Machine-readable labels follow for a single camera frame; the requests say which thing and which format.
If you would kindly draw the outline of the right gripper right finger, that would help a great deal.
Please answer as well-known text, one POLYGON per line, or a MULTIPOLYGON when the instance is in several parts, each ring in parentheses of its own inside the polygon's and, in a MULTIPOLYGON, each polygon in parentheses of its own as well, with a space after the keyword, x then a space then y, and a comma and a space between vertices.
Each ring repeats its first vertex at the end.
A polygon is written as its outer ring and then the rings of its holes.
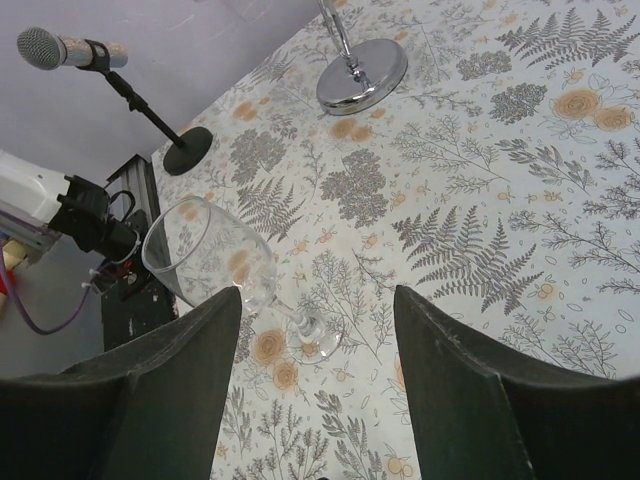
POLYGON ((635 479, 639 382, 560 368, 399 286, 394 321, 425 479, 635 479))

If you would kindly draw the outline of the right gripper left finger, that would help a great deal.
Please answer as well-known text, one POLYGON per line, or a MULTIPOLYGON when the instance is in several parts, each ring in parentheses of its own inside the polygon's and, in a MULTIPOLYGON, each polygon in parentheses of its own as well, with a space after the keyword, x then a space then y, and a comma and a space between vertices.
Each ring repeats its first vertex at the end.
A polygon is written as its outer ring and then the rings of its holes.
POLYGON ((2 381, 2 478, 208 478, 241 314, 228 287, 61 373, 2 381))

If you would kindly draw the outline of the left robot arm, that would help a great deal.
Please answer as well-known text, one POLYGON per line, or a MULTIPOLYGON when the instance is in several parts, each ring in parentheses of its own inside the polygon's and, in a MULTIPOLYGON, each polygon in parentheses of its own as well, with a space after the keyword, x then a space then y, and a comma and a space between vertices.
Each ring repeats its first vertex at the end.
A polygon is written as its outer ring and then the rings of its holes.
POLYGON ((136 200, 75 175, 1 152, 1 233, 38 260, 61 236, 85 252, 121 264, 139 250, 143 233, 131 223, 136 200))

